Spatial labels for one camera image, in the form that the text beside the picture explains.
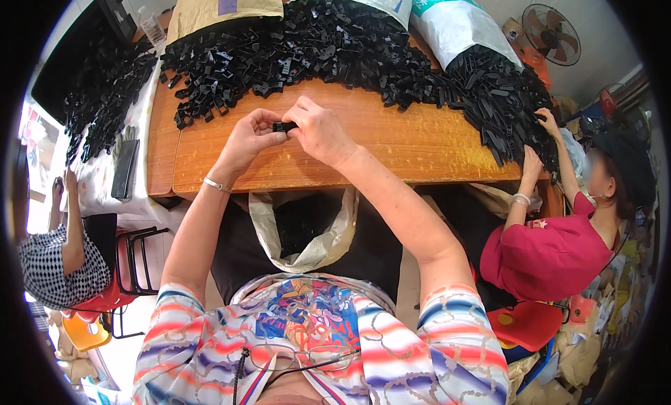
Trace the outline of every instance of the bangle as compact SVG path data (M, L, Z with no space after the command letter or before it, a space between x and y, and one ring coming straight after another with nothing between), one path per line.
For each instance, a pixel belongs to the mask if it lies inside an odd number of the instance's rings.
M207 183L209 185L212 185L214 188L218 189L219 191L223 191L223 192L233 191L231 188L227 188L227 187L223 186L222 183L217 183L217 182L214 182L213 180L209 179L207 177L207 175L203 178L203 182Z
M517 194L513 195L513 198L517 198L517 197L524 198L527 201L527 206L532 205L532 200L529 197L522 194L521 192L518 192Z
M522 204L524 208L527 208L529 206L527 203L525 203L523 200L520 200L519 198L514 199L513 202L510 203L510 205L512 206L514 202L516 202L517 204Z

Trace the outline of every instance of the black cap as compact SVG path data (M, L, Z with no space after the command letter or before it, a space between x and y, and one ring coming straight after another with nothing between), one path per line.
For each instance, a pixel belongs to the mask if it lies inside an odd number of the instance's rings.
M655 177L645 144L632 131L607 131L592 137L592 147L606 152L617 166L635 207L651 207L655 202Z

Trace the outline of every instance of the cartoon print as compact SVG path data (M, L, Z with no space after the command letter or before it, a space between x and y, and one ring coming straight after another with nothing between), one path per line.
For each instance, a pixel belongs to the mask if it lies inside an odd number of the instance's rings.
M529 220L528 222L525 223L525 225L527 227L531 227L532 229L534 229L536 227L540 227L541 229L544 229L547 224L548 223L546 222L546 220L544 218L538 218L536 220Z
M283 338L299 350L319 345L359 347L353 293L320 280L282 283L256 320L255 334Z

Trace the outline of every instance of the woman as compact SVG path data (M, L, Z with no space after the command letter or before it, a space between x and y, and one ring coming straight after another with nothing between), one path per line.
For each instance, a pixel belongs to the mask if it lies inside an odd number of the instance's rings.
M36 300L64 310L92 299L111 283L116 262L116 215L89 216L79 210L77 177L68 168L68 223L60 224L63 180L52 187L49 233L26 235L19 247L23 284Z
M261 150L287 140L273 132L276 121L296 122L293 144L356 186L415 255L418 328L394 317L388 293L369 280L376 267L365 277L368 258L359 263L360 277L339 261L329 274L271 269L251 277L230 305L206 311L205 282L230 188ZM245 257L228 265L245 268ZM138 356L134 403L506 401L505 358L461 244L411 188L348 137L333 111L305 96L284 116L257 109L238 121L175 235L161 284Z
M536 114L545 117L538 122L556 141L564 195L573 215L526 221L529 198L543 164L533 149L525 146L522 180L505 224L491 232L479 251L478 244L471 243L476 248L469 252L482 279L510 293L513 303L562 300L582 292L618 249L620 224L633 219L637 208L650 206L655 199L654 177L643 143L626 132L609 131L595 135L587 153L590 167L583 172L583 178L596 203L596 207L592 206L580 192L554 117L547 108ZM446 216L451 220L454 213ZM465 229L469 226L465 220L457 217L451 223L460 234L464 231L465 239L465 235L474 233ZM498 300L493 307L509 305L505 299L510 296L488 291L481 295L483 299L492 296Z

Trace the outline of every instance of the plastic bottle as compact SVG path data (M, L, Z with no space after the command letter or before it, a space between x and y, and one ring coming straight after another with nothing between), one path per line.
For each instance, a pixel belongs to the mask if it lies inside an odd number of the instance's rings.
M153 12L147 12L147 7L141 7L138 10L139 25L142 27L147 38L152 42L153 46L157 46L166 40L166 33L163 31L161 24Z
M641 227L645 223L645 215L643 214L642 209L637 209L636 210L636 224Z

